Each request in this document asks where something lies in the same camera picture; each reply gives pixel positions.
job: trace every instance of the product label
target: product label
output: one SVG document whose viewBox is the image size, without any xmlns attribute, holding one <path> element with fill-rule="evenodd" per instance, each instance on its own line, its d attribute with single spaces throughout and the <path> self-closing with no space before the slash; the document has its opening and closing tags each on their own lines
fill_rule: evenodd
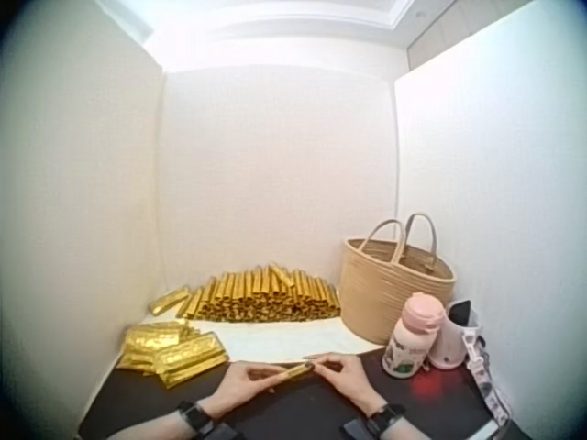
<svg viewBox="0 0 587 440">
<path fill-rule="evenodd" d="M 383 363 L 390 371 L 410 374 L 420 368 L 426 358 L 426 353 L 425 348 L 405 346 L 395 336 L 392 336 L 392 340 L 385 350 L 385 355 L 383 355 Z"/>
</svg>

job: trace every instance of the woven basket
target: woven basket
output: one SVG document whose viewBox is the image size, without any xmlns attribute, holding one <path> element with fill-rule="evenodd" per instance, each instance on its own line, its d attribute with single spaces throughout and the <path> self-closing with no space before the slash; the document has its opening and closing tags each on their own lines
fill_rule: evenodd
<svg viewBox="0 0 587 440">
<path fill-rule="evenodd" d="M 430 224 L 430 251 L 405 244 L 418 215 Z M 377 231 L 390 224 L 399 227 L 397 242 L 372 240 Z M 339 286 L 342 320 L 356 335 L 385 345 L 412 293 L 427 293 L 446 305 L 454 285 L 453 271 L 437 257 L 437 234 L 430 217 L 412 214 L 405 230 L 398 220 L 386 220 L 366 240 L 345 242 Z"/>
</svg>

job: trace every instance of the white table surface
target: white table surface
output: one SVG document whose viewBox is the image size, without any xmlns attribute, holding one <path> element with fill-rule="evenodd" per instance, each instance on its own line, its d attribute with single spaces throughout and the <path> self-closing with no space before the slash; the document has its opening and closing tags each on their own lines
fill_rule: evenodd
<svg viewBox="0 0 587 440">
<path fill-rule="evenodd" d="M 176 312 L 174 307 L 160 316 L 148 316 L 143 322 L 171 321 L 176 319 Z M 215 332 L 232 361 L 298 362 L 319 353 L 359 354 L 382 347 L 356 336 L 340 318 L 302 323 L 188 323 L 202 333 Z"/>
</svg>

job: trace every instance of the black smartwatch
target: black smartwatch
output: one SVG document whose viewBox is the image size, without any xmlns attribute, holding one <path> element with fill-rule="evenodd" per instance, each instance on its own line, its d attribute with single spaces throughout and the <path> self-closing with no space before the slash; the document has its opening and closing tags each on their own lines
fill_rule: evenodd
<svg viewBox="0 0 587 440">
<path fill-rule="evenodd" d="M 367 419 L 367 429 L 369 429 L 371 435 L 379 438 L 387 428 L 400 420 L 404 414 L 405 408 L 402 405 L 387 404 Z"/>
<path fill-rule="evenodd" d="M 206 414 L 197 403 L 181 401 L 177 409 L 185 422 L 195 431 L 196 440 L 205 438 L 214 429 L 212 417 Z"/>
</svg>

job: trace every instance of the white ceiling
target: white ceiling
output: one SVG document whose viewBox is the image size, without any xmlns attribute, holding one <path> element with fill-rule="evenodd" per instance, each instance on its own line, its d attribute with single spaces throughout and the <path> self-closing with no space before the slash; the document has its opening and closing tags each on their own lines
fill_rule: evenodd
<svg viewBox="0 0 587 440">
<path fill-rule="evenodd" d="M 129 34 L 196 28 L 213 39 L 331 35 L 407 48 L 454 0 L 96 0 Z"/>
</svg>

